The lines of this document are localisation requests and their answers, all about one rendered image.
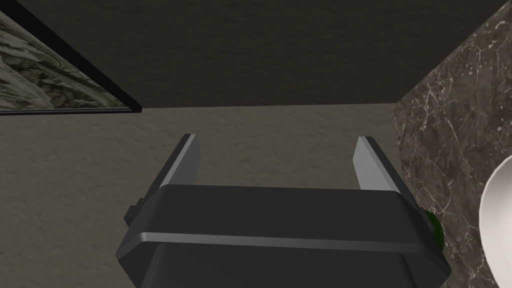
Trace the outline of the white round bowl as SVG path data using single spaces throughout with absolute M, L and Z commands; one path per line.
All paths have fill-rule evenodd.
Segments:
M 489 177 L 479 202 L 479 236 L 498 288 L 512 288 L 512 155 Z

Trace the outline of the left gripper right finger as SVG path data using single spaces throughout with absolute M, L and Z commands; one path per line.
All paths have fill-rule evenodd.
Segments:
M 395 171 L 385 154 L 372 137 L 360 136 L 357 139 L 352 163 L 361 190 L 396 191 L 402 194 Z

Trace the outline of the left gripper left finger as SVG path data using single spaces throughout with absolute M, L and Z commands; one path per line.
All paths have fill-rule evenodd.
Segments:
M 164 185 L 193 185 L 200 163 L 196 134 L 185 134 L 178 142 L 151 184 L 151 193 Z

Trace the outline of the black framed wall picture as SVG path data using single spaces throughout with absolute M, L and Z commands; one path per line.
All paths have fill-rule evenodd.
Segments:
M 0 116 L 141 111 L 18 0 L 0 0 Z

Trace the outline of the green round object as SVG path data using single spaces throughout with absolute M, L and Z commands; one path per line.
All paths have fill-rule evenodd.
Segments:
M 424 209 L 423 211 L 433 227 L 433 230 L 432 230 L 433 238 L 434 238 L 437 246 L 439 247 L 439 250 L 442 252 L 445 247 L 445 235 L 444 235 L 443 226 L 434 213 L 432 213 L 431 211 L 426 210 L 426 209 Z

